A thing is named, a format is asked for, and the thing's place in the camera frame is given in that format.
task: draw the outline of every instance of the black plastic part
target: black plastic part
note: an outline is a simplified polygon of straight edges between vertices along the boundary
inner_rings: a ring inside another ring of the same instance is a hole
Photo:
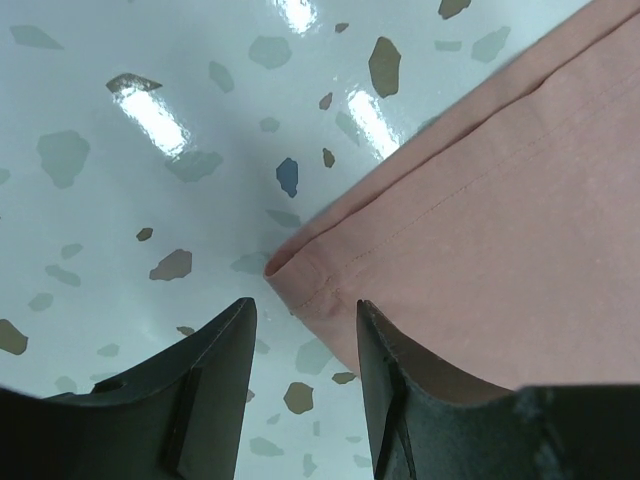
[[[0,479],[233,480],[255,332],[241,299],[90,394],[0,388]]]
[[[358,304],[376,480],[637,480],[640,386],[536,386],[469,375]]]

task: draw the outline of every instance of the pink cloth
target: pink cloth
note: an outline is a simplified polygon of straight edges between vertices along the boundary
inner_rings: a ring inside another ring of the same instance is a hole
[[[355,307],[498,385],[640,382],[640,0],[594,0],[265,276],[358,371]]]

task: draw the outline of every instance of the glossy white surface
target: glossy white surface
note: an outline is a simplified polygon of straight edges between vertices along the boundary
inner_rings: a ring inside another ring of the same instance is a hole
[[[86,392],[254,296],[237,478],[370,479],[359,384],[332,380],[344,367],[262,281],[265,257],[586,3],[474,0],[446,20],[440,0],[3,3],[0,383]],[[380,37],[395,94],[372,82]],[[124,73],[161,86],[112,93]],[[292,382],[311,410],[288,408]]]

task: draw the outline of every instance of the speckled tabletop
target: speckled tabletop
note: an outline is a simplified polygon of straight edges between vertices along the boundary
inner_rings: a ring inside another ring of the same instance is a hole
[[[259,306],[239,480],[371,479],[360,385],[266,258],[588,0],[0,6],[0,382],[87,392]]]

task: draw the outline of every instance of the blue speckle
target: blue speckle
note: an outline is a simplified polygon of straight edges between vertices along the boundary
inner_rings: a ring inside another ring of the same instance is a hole
[[[276,178],[280,182],[280,188],[291,198],[298,194],[298,162],[290,158],[285,159],[276,168]]]

